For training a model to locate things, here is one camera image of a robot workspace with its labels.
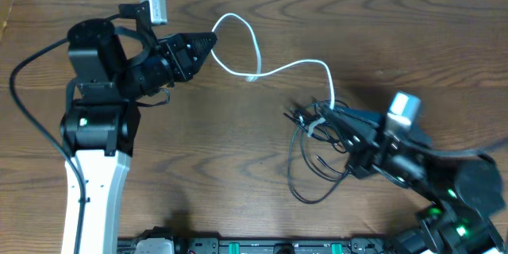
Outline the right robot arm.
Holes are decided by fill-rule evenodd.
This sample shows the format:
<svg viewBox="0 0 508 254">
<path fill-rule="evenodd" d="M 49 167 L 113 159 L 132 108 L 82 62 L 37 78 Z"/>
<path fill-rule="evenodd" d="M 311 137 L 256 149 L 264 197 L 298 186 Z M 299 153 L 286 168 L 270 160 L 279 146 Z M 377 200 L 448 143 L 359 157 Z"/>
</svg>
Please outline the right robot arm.
<svg viewBox="0 0 508 254">
<path fill-rule="evenodd" d="M 380 174 L 430 201 L 418 226 L 392 242 L 394 252 L 505 251 L 491 216 L 503 210 L 502 177 L 480 150 L 437 151 L 418 127 L 420 102 L 393 102 L 386 114 L 321 105 L 317 112 L 342 140 L 347 171 L 357 179 Z"/>
</svg>

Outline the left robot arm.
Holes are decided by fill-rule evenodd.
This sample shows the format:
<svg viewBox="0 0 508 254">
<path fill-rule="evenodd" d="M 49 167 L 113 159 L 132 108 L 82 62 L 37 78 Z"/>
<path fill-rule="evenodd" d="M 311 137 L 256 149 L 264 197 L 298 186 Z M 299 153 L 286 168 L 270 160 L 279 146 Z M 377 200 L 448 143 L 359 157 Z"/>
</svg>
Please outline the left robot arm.
<svg viewBox="0 0 508 254">
<path fill-rule="evenodd" d="M 64 253 L 114 253 L 121 200 L 140 124 L 140 99 L 190 81 L 217 43 L 208 33 L 157 38 L 150 22 L 134 30 L 91 19 L 67 34 L 75 78 L 60 123 L 70 160 Z"/>
</svg>

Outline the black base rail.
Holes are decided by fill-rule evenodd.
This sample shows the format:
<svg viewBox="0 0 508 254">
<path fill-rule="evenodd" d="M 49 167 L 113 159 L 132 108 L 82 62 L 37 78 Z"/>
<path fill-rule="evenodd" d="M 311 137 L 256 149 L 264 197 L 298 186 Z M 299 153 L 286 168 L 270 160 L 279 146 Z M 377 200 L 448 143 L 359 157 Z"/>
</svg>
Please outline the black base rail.
<svg viewBox="0 0 508 254">
<path fill-rule="evenodd" d="M 219 233 L 179 233 L 165 227 L 147 229 L 117 241 L 117 254 L 378 254 L 385 253 L 382 237 L 276 238 L 222 237 Z"/>
</svg>

